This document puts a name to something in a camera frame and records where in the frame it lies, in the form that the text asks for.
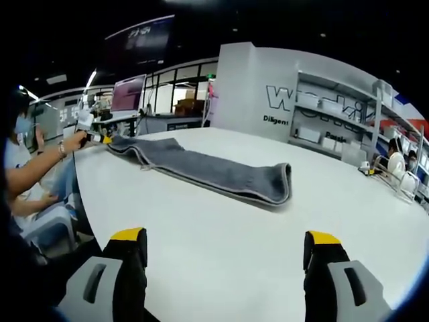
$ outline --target gray towel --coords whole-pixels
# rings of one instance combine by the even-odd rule
[[[239,199],[283,205],[291,196],[291,168],[287,163],[252,167],[185,150],[174,138],[148,141],[116,136],[108,145],[124,156],[137,156],[143,167]]]

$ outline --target dark hair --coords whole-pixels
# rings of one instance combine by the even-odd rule
[[[7,133],[13,131],[19,115],[22,113],[27,115],[30,101],[31,99],[25,89],[16,86],[11,90],[7,100]]]
[[[402,153],[402,144],[399,138],[394,138],[389,141],[389,150]]]
[[[417,158],[417,153],[416,151],[410,150],[408,152],[408,158]]]

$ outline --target wristwatch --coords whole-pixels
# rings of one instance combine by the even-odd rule
[[[66,148],[64,147],[62,141],[58,144],[58,152],[60,153],[61,160],[67,157]]]

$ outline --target desk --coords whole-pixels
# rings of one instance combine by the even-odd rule
[[[428,255],[429,216],[338,160],[281,142],[215,128],[143,136],[248,164],[289,162],[292,199],[269,211],[97,146],[79,151],[76,173],[88,220],[104,248],[117,231],[144,226],[145,306],[161,322],[303,321],[304,233],[339,238],[384,285],[396,307]]]
[[[138,118],[137,111],[114,111],[111,113],[113,115],[111,119],[106,119],[104,121],[93,121],[93,125],[102,127],[113,123],[128,122],[130,136],[135,135],[134,122]]]

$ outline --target hand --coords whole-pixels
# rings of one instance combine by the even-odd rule
[[[53,196],[50,193],[45,193],[41,199],[43,205],[45,208],[48,208],[49,206],[52,206],[54,203],[58,201],[57,196]]]
[[[43,135],[43,131],[40,129],[39,125],[36,125],[36,141],[38,143],[38,150],[39,151],[43,151],[43,149],[45,148],[45,138]]]
[[[77,151],[80,149],[80,141],[86,138],[88,134],[85,131],[79,131],[65,139],[62,144],[64,145],[64,149],[66,150],[66,154],[69,154],[73,151]]]

